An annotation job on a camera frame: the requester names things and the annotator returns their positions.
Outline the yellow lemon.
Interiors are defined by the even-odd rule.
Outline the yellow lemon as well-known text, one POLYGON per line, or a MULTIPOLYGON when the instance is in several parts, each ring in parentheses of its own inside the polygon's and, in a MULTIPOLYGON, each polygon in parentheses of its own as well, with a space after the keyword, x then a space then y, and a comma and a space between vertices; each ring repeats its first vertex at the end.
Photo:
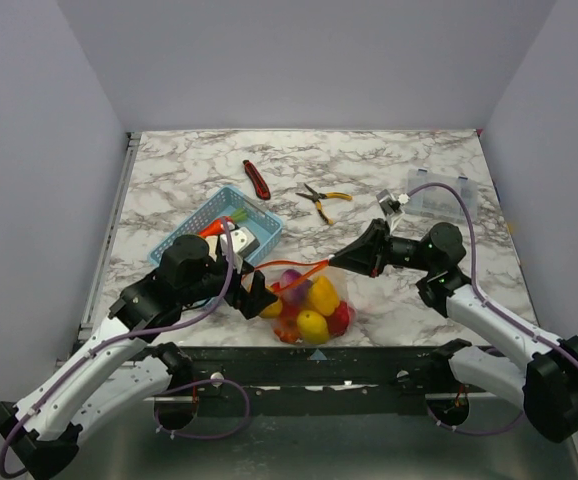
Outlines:
POLYGON ((330 339, 327 321, 316 311, 301 311, 297 316, 296 325, 302 340, 306 343, 320 345, 330 339))

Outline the yellow orange fruit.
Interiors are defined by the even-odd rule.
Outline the yellow orange fruit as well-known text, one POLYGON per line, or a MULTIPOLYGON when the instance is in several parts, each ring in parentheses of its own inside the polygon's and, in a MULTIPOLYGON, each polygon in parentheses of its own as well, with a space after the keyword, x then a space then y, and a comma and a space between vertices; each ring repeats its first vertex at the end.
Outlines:
POLYGON ((284 308, 284 304, 281 298, 277 298, 276 301, 272 304, 270 304, 269 306, 267 306, 265 309, 263 309, 259 316, 263 319, 274 319, 274 318, 278 318, 284 308))

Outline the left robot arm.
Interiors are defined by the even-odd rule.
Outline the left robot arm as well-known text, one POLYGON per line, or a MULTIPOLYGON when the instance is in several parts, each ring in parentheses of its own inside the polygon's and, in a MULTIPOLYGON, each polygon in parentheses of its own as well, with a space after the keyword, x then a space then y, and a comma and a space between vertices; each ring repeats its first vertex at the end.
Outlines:
POLYGON ((173 343, 151 344, 179 325, 188 307, 226 301, 251 319, 276 299, 231 241, 211 246, 198 235, 178 237, 48 380, 16 402, 0 402, 0 475, 15 478, 5 467, 14 452, 22 474, 51 479, 110 414, 152 395, 183 393, 194 380, 191 359, 173 343))

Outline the clear zip bag orange zipper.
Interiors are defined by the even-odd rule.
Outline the clear zip bag orange zipper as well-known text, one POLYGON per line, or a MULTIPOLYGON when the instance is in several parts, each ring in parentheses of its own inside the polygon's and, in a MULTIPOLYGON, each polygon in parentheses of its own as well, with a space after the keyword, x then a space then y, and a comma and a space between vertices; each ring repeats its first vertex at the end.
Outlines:
POLYGON ((356 317, 346 274, 326 260, 273 260, 255 268, 276 301, 258 315, 285 344, 321 346, 344 336, 356 317))

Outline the yellow bell pepper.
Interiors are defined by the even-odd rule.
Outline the yellow bell pepper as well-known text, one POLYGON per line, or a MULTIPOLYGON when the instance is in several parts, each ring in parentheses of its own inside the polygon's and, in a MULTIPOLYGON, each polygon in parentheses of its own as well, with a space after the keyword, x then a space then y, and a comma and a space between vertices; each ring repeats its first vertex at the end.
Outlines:
POLYGON ((332 282, 326 276, 319 276, 308 291, 309 306, 324 317, 331 315, 340 304, 340 299, 332 282))

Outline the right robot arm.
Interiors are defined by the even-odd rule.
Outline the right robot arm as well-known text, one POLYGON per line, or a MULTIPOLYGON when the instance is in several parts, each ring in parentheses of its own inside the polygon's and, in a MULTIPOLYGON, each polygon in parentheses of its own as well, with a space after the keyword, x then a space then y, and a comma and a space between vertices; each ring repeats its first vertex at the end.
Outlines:
POLYGON ((423 303, 497 351, 453 341, 430 365, 431 384, 443 392, 476 386, 518 408, 544 438, 562 442, 578 432, 578 336, 562 339, 488 299, 460 269, 465 255, 455 225, 440 222, 411 240, 392 235, 385 221, 375 219, 329 264, 372 278, 386 266, 424 272, 416 284, 423 303))

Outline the purple onion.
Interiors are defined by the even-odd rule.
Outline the purple onion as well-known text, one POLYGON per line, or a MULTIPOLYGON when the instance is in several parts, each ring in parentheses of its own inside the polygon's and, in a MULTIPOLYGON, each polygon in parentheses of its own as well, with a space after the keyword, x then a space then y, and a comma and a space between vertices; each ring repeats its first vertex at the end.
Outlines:
POLYGON ((302 273, 295 269, 286 269, 280 276, 280 294, 283 300, 290 305, 302 305, 311 288, 312 281, 309 278, 298 283, 301 277, 302 273))

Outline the red apple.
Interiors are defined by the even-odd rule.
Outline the red apple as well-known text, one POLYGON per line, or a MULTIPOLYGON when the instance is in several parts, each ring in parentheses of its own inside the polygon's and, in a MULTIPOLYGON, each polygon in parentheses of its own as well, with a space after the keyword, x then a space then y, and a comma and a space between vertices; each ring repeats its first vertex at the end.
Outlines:
POLYGON ((347 302, 341 301, 334 312, 326 318, 329 335, 331 337, 344 335, 354 318, 354 308, 347 302))

